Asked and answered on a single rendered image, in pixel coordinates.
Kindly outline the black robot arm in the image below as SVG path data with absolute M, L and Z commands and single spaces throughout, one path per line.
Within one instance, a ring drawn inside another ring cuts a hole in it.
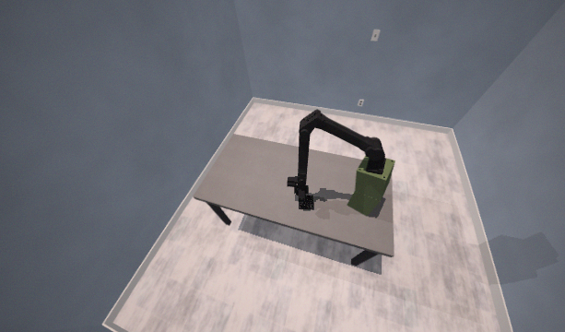
M 383 174 L 386 158 L 382 142 L 378 137 L 363 136 L 329 119 L 321 111 L 315 110 L 300 121 L 298 176 L 288 177 L 287 186 L 296 187 L 298 184 L 297 194 L 299 194 L 299 202 L 305 202 L 310 134 L 314 128 L 324 130 L 361 149 L 365 152 L 365 155 L 367 154 L 366 157 L 369 156 L 366 172 Z M 309 138 L 308 142 L 306 142 L 307 138 Z

